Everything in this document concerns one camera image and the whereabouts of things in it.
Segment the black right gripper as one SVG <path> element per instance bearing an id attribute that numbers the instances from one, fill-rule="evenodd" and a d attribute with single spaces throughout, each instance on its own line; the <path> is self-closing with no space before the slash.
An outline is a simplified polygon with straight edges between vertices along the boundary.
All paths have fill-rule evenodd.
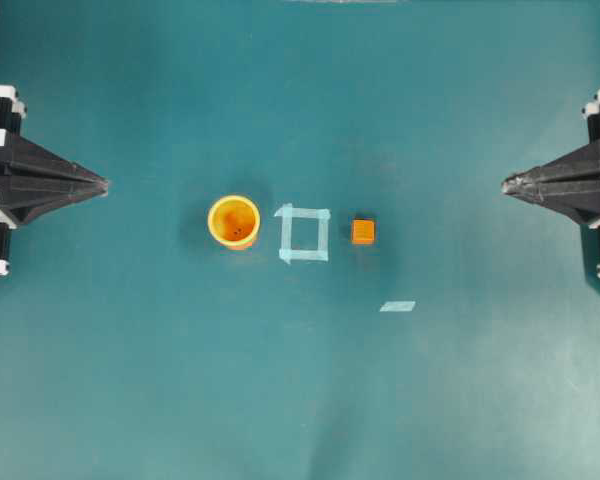
<path id="1" fill-rule="evenodd" d="M 560 213 L 598 234 L 600 249 L 600 90 L 583 109 L 591 143 L 545 165 L 514 173 L 502 193 Z M 596 267 L 600 278 L 600 261 Z"/>

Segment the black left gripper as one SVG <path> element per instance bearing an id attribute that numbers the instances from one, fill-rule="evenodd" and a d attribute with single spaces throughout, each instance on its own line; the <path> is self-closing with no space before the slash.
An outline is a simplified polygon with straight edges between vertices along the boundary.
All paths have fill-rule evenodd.
<path id="1" fill-rule="evenodd" d="M 21 137 L 26 105 L 0 85 L 0 178 L 10 172 L 51 179 L 0 179 L 0 277 L 9 274 L 12 231 L 61 208 L 108 193 L 109 181 Z"/>

